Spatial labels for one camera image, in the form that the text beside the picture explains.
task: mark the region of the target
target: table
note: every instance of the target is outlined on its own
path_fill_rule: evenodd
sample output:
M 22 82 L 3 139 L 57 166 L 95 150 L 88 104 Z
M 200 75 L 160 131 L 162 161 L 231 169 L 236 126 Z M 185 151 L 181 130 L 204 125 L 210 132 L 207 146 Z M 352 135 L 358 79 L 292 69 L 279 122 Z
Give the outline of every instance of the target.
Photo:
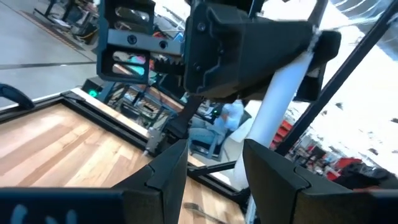
M 142 136 L 145 128 L 76 88 L 72 92 Z M 63 105 L 0 124 L 0 186 L 110 187 L 146 165 L 142 151 Z M 196 166 L 203 164 L 193 157 Z M 222 179 L 222 174 L 214 176 Z M 187 178 L 184 202 L 229 224 L 244 223 L 234 202 Z M 184 208 L 179 223 L 212 223 Z

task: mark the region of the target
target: wooden platform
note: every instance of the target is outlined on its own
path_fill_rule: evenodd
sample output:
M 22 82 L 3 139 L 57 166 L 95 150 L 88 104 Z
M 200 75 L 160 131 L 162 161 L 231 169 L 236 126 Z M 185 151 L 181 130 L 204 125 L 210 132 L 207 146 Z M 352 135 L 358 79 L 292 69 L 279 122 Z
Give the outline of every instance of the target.
M 79 89 L 73 91 L 147 135 L 146 129 L 118 112 Z M 1 187 L 110 187 L 150 161 L 141 150 L 63 105 L 0 125 L 0 141 Z M 202 165 L 192 157 L 189 161 Z M 226 223 L 244 223 L 237 204 L 189 178 L 183 201 L 201 205 Z M 182 208 L 179 223 L 212 222 Z

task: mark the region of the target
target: white cylinder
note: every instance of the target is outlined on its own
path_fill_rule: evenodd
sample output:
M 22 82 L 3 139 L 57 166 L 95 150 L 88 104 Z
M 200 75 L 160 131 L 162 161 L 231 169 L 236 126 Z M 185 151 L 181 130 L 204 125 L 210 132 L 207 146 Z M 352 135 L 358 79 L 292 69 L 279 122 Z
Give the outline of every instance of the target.
M 285 112 L 308 70 L 312 57 L 312 53 L 305 52 L 292 63 L 275 72 L 247 139 L 253 139 L 265 147 L 271 145 Z M 249 187 L 242 154 L 236 161 L 232 183 L 236 187 Z

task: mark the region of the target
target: person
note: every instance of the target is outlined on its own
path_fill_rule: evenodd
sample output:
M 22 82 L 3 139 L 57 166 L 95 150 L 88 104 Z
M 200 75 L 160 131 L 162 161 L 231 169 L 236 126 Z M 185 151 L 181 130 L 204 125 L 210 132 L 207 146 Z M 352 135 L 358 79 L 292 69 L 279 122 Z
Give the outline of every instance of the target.
M 241 100 L 236 100 L 223 106 L 220 116 L 214 120 L 213 124 L 194 116 L 188 130 L 188 145 L 191 146 L 194 140 L 205 144 L 221 144 L 228 130 L 235 131 L 239 128 L 243 114 L 244 105 Z

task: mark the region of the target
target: gray floor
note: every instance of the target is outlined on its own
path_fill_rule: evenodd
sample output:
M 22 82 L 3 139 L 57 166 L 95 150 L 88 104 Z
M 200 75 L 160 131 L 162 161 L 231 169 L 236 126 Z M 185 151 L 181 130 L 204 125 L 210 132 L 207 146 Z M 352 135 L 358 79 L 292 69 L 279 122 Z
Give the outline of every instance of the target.
M 17 12 L 32 12 L 34 1 L 0 1 L 0 82 L 37 98 L 82 85 L 96 75 L 95 65 L 6 69 L 5 65 L 89 62 L 86 57 L 43 31 Z M 0 99 L 0 106 L 11 102 Z

